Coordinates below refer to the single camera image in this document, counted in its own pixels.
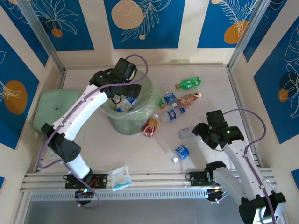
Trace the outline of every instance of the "white table surface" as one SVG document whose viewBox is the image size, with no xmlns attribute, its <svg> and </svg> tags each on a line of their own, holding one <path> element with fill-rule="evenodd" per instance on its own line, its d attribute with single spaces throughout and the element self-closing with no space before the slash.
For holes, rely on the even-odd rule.
<svg viewBox="0 0 299 224">
<path fill-rule="evenodd" d="M 64 89 L 75 88 L 83 91 L 89 84 L 89 80 L 99 70 L 68 70 Z M 178 137 L 178 131 L 190 127 L 199 122 L 207 122 L 206 112 L 221 109 L 223 112 L 237 108 L 233 91 L 225 67 L 223 66 L 150 66 L 149 77 L 159 87 L 166 84 L 173 90 L 177 97 L 200 91 L 202 97 L 186 107 L 186 112 L 181 117 L 169 123 L 159 123 L 152 139 L 138 133 L 133 136 L 125 136 L 116 132 L 108 118 L 101 109 L 88 119 L 83 125 L 75 142 L 81 146 L 81 154 L 85 162 L 93 171 L 110 171 L 126 164 L 129 171 L 173 171 L 204 169 L 206 164 L 213 161 L 223 161 L 228 168 L 234 168 L 232 162 L 224 152 L 211 150 L 205 143 L 198 139 L 199 149 L 183 161 L 174 164 L 171 161 L 173 151 L 184 142 Z M 189 90 L 176 90 L 175 84 L 182 79 L 191 76 L 199 76 L 200 86 Z M 160 114 L 169 110 L 166 106 L 160 109 L 157 106 L 156 113 Z M 229 126 L 238 126 L 245 136 L 244 127 L 239 112 L 225 115 Z M 45 154 L 43 165 L 49 164 L 51 158 L 50 149 Z M 42 172 L 65 172 L 61 164 L 56 164 Z"/>
</svg>

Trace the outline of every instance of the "green soda bottle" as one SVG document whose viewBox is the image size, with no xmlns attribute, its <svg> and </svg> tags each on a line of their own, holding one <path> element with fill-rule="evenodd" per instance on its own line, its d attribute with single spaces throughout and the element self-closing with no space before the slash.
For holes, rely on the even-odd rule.
<svg viewBox="0 0 299 224">
<path fill-rule="evenodd" d="M 158 106 L 161 107 L 161 108 L 164 108 L 164 107 L 165 107 L 165 104 L 163 103 L 162 98 L 160 99 L 160 101 L 159 101 L 159 103 L 158 103 Z"/>
<path fill-rule="evenodd" d="M 198 76 L 184 79 L 180 84 L 176 84 L 176 88 L 179 89 L 189 89 L 194 86 L 198 86 L 200 84 L 201 80 Z"/>
</svg>

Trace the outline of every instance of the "white bottle cap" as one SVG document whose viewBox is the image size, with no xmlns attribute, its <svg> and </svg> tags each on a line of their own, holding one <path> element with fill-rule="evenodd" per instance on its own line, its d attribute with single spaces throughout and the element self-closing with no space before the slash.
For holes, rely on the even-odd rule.
<svg viewBox="0 0 299 224">
<path fill-rule="evenodd" d="M 176 156 L 173 156 L 173 157 L 171 158 L 171 161 L 173 161 L 174 163 L 176 163 L 176 162 L 178 161 L 178 158 L 177 158 Z"/>
<path fill-rule="evenodd" d="M 177 108 L 178 107 L 177 103 L 173 103 L 173 104 L 171 104 L 171 106 L 172 106 L 172 108 Z"/>
</svg>

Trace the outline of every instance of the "plastic bottle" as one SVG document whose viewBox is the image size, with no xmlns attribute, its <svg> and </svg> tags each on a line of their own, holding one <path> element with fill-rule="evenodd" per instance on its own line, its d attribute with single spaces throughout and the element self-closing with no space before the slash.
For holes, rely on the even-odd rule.
<svg viewBox="0 0 299 224">
<path fill-rule="evenodd" d="M 185 95 L 183 97 L 178 98 L 177 105 L 182 108 L 190 105 L 194 100 L 201 97 L 201 93 L 197 92 L 194 94 Z"/>
<path fill-rule="evenodd" d="M 181 81 L 179 84 L 176 84 L 176 88 L 179 89 L 189 89 L 191 87 L 194 86 L 198 86 L 200 84 L 201 80 L 199 79 L 198 76 L 196 77 L 191 77 L 191 78 L 187 78 L 184 79 L 183 81 Z"/>
<path fill-rule="evenodd" d="M 179 130 L 179 132 L 178 132 L 179 138 L 180 139 L 187 139 L 187 138 L 196 137 L 196 135 L 192 133 L 192 130 L 194 128 L 195 128 L 195 126 L 187 127 L 187 128 L 183 128 L 183 129 Z"/>
<path fill-rule="evenodd" d="M 137 99 L 131 97 L 125 97 L 124 99 L 121 100 L 120 103 L 116 105 L 117 107 L 116 111 L 119 113 L 128 112 L 135 103 L 137 103 Z"/>
<path fill-rule="evenodd" d="M 153 134 L 158 126 L 158 115 L 153 114 L 152 116 L 149 117 L 148 121 L 145 123 L 143 127 L 142 134 L 146 137 L 153 137 Z"/>
<path fill-rule="evenodd" d="M 173 108 L 176 108 L 178 106 L 176 96 L 165 85 L 161 86 L 161 92 L 167 105 L 171 105 Z"/>
<path fill-rule="evenodd" d="M 175 156 L 171 160 L 176 163 L 179 160 L 184 160 L 192 151 L 198 149 L 198 144 L 194 140 L 184 142 L 174 151 Z"/>
<path fill-rule="evenodd" d="M 158 106 L 163 109 L 165 107 L 165 104 L 163 103 L 163 100 L 162 98 L 160 99 L 159 103 L 158 103 Z"/>
<path fill-rule="evenodd" d="M 168 122 L 176 119 L 178 116 L 180 116 L 183 113 L 185 113 L 185 109 L 177 107 L 160 115 L 160 120 L 162 122 Z"/>
</svg>

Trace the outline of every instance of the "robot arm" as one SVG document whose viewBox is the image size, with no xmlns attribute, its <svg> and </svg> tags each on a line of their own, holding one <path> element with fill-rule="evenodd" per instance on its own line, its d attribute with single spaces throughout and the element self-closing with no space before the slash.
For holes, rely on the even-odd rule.
<svg viewBox="0 0 299 224">
<path fill-rule="evenodd" d="M 49 138 L 54 130 L 58 130 L 49 142 L 49 147 L 58 154 L 72 171 L 87 184 L 92 171 L 81 157 L 81 148 L 73 140 L 82 125 L 88 120 L 93 112 L 114 95 L 124 95 L 132 98 L 139 96 L 141 86 L 111 86 L 96 91 L 101 86 L 114 83 L 130 82 L 136 74 L 137 68 L 132 63 L 121 58 L 113 69 L 99 71 L 94 74 L 81 97 L 77 102 L 53 125 L 45 124 L 42 132 Z"/>
<path fill-rule="evenodd" d="M 200 135 L 202 141 L 211 149 L 220 145 L 234 164 L 242 183 L 221 161 L 207 164 L 202 179 L 206 182 L 216 182 L 229 192 L 239 205 L 239 213 L 245 224 L 272 221 L 267 199 L 270 199 L 277 219 L 285 206 L 285 197 L 282 193 L 275 193 L 264 180 L 249 151 L 236 147 L 240 145 L 238 142 L 244 141 L 239 128 L 228 127 L 221 110 L 209 112 L 206 117 L 208 124 L 199 123 L 193 133 Z"/>
</svg>

